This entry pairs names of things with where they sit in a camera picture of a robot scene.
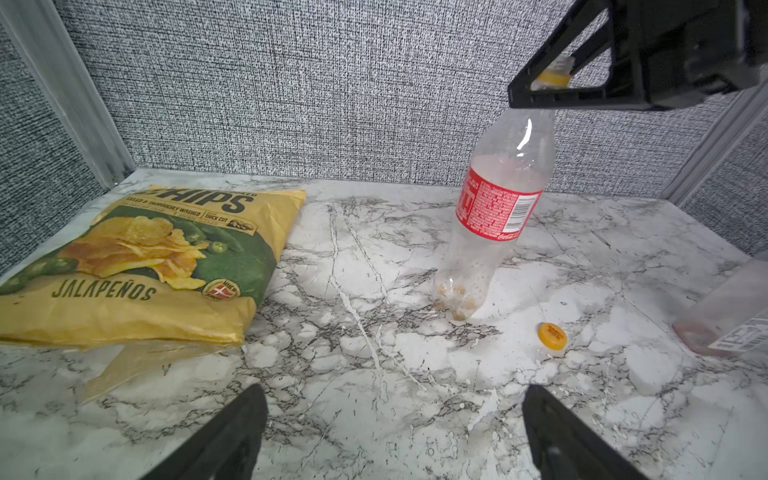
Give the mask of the yellow bottle cap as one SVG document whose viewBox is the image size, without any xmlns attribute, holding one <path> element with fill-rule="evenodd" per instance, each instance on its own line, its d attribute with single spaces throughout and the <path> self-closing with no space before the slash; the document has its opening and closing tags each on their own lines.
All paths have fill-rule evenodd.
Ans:
<svg viewBox="0 0 768 480">
<path fill-rule="evenodd" d="M 563 354 L 568 346 L 568 336 L 558 325 L 544 322 L 537 327 L 537 336 L 543 346 L 553 354 Z"/>
</svg>

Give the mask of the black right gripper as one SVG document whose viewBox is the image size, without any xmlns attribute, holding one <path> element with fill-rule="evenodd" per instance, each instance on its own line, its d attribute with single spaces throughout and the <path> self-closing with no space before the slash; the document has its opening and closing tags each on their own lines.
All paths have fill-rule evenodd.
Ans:
<svg viewBox="0 0 768 480">
<path fill-rule="evenodd" d="M 533 82 L 601 14 L 604 23 L 569 57 L 575 75 L 610 52 L 607 80 L 534 90 Z M 673 110 L 760 82 L 767 63 L 765 1 L 573 3 L 508 84 L 512 109 Z"/>
</svg>

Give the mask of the clear bottle red label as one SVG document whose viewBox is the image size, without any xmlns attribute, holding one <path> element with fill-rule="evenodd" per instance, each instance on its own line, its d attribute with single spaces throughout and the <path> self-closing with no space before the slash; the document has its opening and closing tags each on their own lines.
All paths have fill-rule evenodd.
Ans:
<svg viewBox="0 0 768 480">
<path fill-rule="evenodd" d="M 482 134 L 457 202 L 433 303 L 455 321 L 486 301 L 491 281 L 549 185 L 556 162 L 555 112 L 512 109 Z"/>
</svg>

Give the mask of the clear bottle purple label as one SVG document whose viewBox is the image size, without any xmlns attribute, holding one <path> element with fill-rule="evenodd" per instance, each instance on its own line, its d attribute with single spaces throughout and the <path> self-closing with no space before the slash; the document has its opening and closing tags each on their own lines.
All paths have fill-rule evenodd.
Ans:
<svg viewBox="0 0 768 480">
<path fill-rule="evenodd" d="M 767 253 L 755 255 L 672 323 L 693 352 L 737 357 L 767 344 Z"/>
</svg>

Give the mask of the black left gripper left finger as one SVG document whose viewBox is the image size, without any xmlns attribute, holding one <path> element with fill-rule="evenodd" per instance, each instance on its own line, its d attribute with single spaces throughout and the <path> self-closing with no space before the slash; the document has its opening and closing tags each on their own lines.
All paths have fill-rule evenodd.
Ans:
<svg viewBox="0 0 768 480">
<path fill-rule="evenodd" d="M 246 388 L 163 462 L 146 479 L 249 479 L 268 419 L 260 385 Z"/>
</svg>

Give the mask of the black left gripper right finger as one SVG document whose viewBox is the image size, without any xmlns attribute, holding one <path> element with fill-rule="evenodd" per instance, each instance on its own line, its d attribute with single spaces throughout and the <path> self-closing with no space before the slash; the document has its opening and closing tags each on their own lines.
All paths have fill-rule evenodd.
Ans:
<svg viewBox="0 0 768 480">
<path fill-rule="evenodd" d="M 533 463 L 543 479 L 645 478 L 543 386 L 527 388 L 522 411 Z"/>
</svg>

